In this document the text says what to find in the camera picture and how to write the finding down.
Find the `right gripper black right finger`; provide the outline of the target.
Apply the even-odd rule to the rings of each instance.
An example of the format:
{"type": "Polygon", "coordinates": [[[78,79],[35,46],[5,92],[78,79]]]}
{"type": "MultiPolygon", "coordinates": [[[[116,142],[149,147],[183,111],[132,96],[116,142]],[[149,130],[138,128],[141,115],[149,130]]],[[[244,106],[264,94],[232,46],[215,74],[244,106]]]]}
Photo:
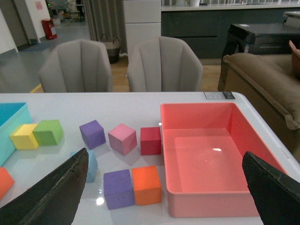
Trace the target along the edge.
{"type": "Polygon", "coordinates": [[[242,159],[247,187],[265,225],[300,223],[300,183],[248,151],[242,159]]]}

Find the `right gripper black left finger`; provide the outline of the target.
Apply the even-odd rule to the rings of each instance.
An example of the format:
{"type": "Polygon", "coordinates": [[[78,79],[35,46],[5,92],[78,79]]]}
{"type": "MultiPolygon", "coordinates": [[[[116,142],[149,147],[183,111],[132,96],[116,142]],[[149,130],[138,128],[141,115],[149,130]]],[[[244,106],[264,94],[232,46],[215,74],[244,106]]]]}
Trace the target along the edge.
{"type": "Polygon", "coordinates": [[[0,209],[2,225],[70,225],[85,187],[85,148],[0,209]]]}

